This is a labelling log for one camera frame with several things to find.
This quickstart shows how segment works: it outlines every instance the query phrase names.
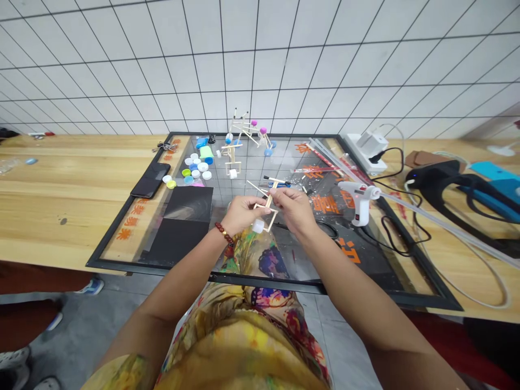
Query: sneaker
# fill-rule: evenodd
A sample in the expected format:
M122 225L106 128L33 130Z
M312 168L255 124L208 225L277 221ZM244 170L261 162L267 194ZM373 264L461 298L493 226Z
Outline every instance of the sneaker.
M59 312L56 315L56 317L54 317L53 321L49 324L49 326L47 326L46 330L54 330L58 326L58 324L61 322L62 319L63 319L63 313Z
M101 279L92 278L90 282L79 291L75 291L76 294L85 295L97 295L105 286L105 282Z
M0 370L8 370L16 366L24 365L30 354L31 350L29 347L14 352L0 353Z
M33 390L60 390L61 386L58 382L58 379L56 379L53 376L49 376L48 378L45 378L40 383L38 383Z

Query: person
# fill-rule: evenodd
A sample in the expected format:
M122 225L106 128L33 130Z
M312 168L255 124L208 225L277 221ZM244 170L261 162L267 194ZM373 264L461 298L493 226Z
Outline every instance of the person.
M271 189L339 313L357 332L385 389L467 389L397 305L316 224L309 199ZM250 225L265 200L236 197L222 227L234 236L223 272L286 277L271 234ZM228 242L217 228L161 280L130 316L82 387L91 389L328 389L323 351L291 291L210 283ZM196 300L172 343L179 319Z

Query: black phone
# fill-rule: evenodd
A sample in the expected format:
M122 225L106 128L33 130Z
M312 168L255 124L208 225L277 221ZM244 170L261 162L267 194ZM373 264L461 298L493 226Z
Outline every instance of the black phone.
M153 198L163 181L163 177L169 170L169 164L161 162L151 163L135 185L134 189L131 191L130 195L135 196L136 198Z

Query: grid tile wall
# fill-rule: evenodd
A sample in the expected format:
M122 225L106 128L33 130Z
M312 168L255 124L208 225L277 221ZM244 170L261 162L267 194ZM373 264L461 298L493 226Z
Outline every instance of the grid tile wall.
M458 138L519 119L519 64L519 0L0 0L0 125L23 133L225 132L236 107Z

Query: floor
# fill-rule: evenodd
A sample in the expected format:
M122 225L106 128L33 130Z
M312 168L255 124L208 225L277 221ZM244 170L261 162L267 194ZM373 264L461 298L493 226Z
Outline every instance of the floor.
M52 298L64 303L63 321L30 345L31 390L42 378L56 376L64 390L81 388L120 327L144 301L161 277L101 276L105 288L97 296L18 294L0 296L0 304ZM381 389L365 347L326 296L298 293L307 325L320 343L336 389Z

